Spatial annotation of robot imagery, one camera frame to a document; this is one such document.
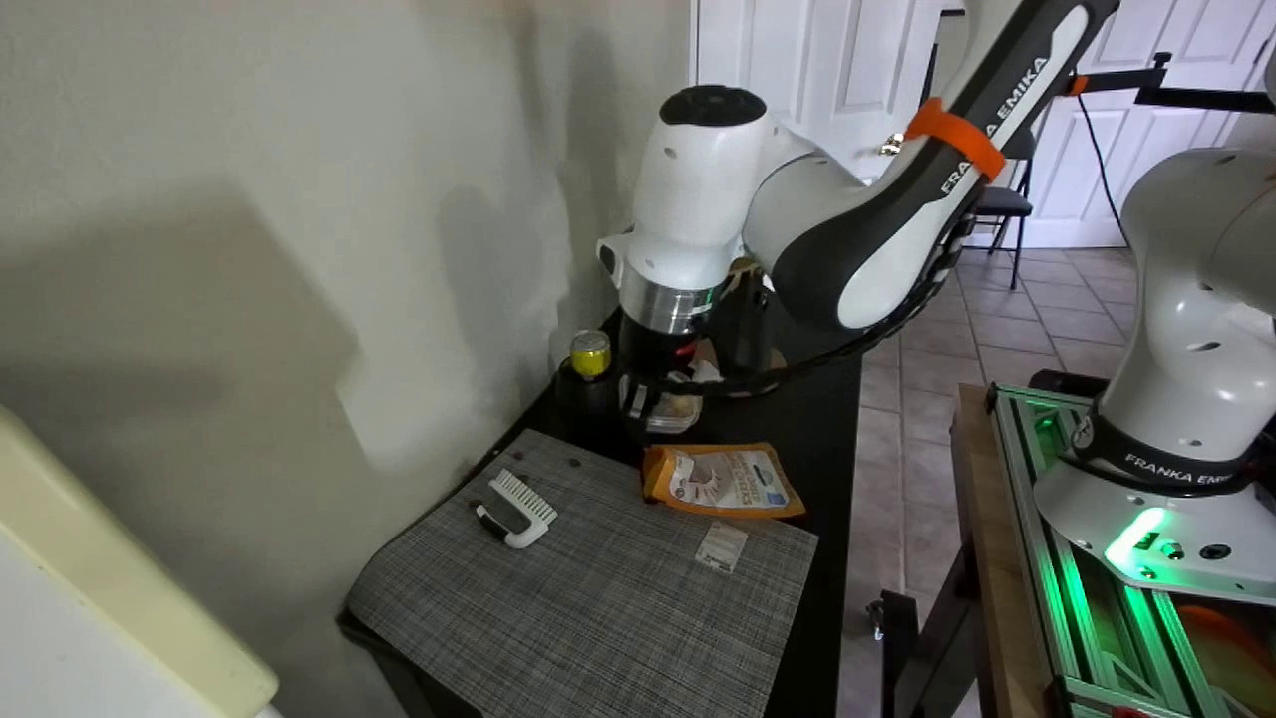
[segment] cable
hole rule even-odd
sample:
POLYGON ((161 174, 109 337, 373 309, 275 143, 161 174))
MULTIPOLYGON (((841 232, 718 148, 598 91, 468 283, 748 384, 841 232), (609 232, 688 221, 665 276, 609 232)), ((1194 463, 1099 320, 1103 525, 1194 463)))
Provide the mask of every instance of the cable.
POLYGON ((1087 136, 1091 158, 1099 162, 1099 188, 1103 188, 1110 212, 1112 212, 1112 220, 1118 220, 1122 244, 1128 248, 1128 232, 1124 232, 1124 220, 1122 220, 1118 198, 1112 198, 1112 178, 1110 178, 1103 148, 1099 148, 1099 136, 1091 132, 1086 94, 1078 94, 1078 106, 1079 106, 1079 118, 1086 118, 1086 136, 1087 136))

